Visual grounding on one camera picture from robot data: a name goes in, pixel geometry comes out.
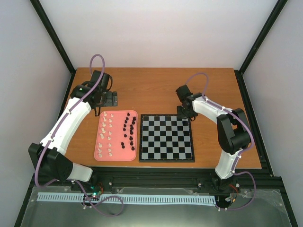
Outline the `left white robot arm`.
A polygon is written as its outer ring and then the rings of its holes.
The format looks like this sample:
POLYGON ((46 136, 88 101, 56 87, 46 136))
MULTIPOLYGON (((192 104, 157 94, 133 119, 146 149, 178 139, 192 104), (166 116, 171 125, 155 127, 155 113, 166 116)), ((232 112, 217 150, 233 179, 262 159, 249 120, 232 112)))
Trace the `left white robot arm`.
POLYGON ((44 174, 51 177, 51 182, 81 181, 87 190, 97 188, 98 176, 93 169, 70 161, 65 154, 80 123, 91 111, 99 116, 102 107, 117 105, 117 92, 110 90, 112 84, 112 76, 93 71, 89 81, 72 90, 65 110, 47 136, 40 143, 29 146, 37 187, 41 186, 38 175, 44 174))

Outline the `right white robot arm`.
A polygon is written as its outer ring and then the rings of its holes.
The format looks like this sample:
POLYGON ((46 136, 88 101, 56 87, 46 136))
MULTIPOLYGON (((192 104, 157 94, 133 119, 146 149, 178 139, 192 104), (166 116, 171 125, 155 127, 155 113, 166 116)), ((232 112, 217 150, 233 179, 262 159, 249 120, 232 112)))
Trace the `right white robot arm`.
POLYGON ((221 106, 202 93, 193 94, 187 85, 177 88, 176 94, 181 102, 177 107, 180 119, 195 120, 200 114, 217 126, 218 142, 222 151, 212 176, 212 185, 214 190, 222 192, 231 182, 242 153, 254 143, 245 112, 240 108, 221 106))

